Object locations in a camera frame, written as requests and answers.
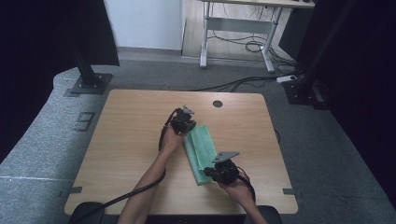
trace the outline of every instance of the forearm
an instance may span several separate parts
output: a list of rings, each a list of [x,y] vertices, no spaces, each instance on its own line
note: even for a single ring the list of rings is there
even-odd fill
[[[265,218],[262,216],[259,208],[253,201],[241,205],[247,212],[247,215],[250,217],[250,220],[253,224],[268,224]]]
[[[169,157],[169,153],[160,151],[154,163],[148,168],[134,189],[142,188],[159,179],[165,170]],[[157,190],[158,185],[129,198],[120,214],[118,223],[145,223]]]

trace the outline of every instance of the wooden table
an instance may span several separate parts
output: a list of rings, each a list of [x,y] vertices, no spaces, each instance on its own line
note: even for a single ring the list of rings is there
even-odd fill
[[[213,106],[222,101],[223,106]],[[281,214],[297,212],[276,134],[260,94],[184,91],[114,90],[107,98],[65,212],[72,214],[83,202],[106,203],[131,191],[158,153],[161,128],[177,107],[195,112],[198,125],[206,124],[216,150],[240,151],[233,158],[251,178],[257,204],[269,204]],[[244,214],[244,210],[212,182],[197,186],[184,148],[167,165],[152,215]],[[125,201],[106,209],[119,214]]]
[[[275,69],[268,54],[271,42],[274,38],[277,24],[283,7],[293,8],[312,8],[315,4],[310,0],[308,3],[293,0],[201,0],[205,4],[204,11],[204,39],[201,45],[201,61],[200,67],[206,68],[207,58],[207,31],[231,31],[240,33],[254,33],[267,35],[267,40],[262,46],[262,57],[269,73],[274,73]],[[272,21],[253,21],[253,20],[236,20],[228,18],[215,18],[209,15],[210,4],[227,3],[240,5],[268,6],[275,7],[276,12]]]

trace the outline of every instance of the white wall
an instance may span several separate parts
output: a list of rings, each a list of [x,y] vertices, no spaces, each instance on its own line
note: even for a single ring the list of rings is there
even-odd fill
[[[181,49],[184,0],[105,0],[117,47]]]

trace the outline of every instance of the gray carpet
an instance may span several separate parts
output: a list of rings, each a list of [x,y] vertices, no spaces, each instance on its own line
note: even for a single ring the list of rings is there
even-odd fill
[[[73,185],[106,97],[112,89],[187,91],[238,78],[264,76],[262,68],[196,63],[121,61],[95,66],[112,73],[104,95],[64,97],[78,70],[61,73],[54,90],[21,141],[0,166],[0,223],[67,223],[67,191]],[[289,105],[274,81],[239,92],[264,95],[296,192],[299,211],[288,223],[396,223],[396,212],[329,111]],[[81,112],[93,112],[87,132],[76,131]],[[113,223],[106,217],[103,223]]]

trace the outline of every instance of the green towel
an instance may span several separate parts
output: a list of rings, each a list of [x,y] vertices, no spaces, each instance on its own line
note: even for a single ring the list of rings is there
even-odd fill
[[[192,129],[184,138],[184,147],[197,185],[212,181],[211,177],[205,175],[204,169],[214,167],[212,161],[217,156],[217,152],[207,126],[196,126]]]

